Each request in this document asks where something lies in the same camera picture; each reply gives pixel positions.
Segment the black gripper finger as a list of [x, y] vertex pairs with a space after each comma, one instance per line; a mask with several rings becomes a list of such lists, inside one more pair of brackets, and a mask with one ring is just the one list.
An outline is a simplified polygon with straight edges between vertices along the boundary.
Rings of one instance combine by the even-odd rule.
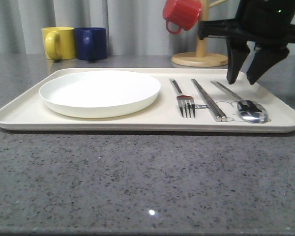
[[229, 84], [234, 84], [241, 67], [250, 53], [250, 49], [247, 41], [226, 39], [226, 44], [228, 52], [227, 81]]
[[246, 72], [249, 84], [255, 84], [269, 69], [284, 60], [289, 52], [287, 46], [260, 47]]

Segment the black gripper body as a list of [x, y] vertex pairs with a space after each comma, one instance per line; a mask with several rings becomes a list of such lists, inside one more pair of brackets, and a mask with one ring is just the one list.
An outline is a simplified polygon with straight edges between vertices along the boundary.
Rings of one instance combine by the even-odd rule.
[[295, 43], [295, 0], [241, 0], [232, 19], [202, 21], [198, 36], [220, 37], [229, 48], [245, 48], [247, 42], [259, 47], [285, 47]]

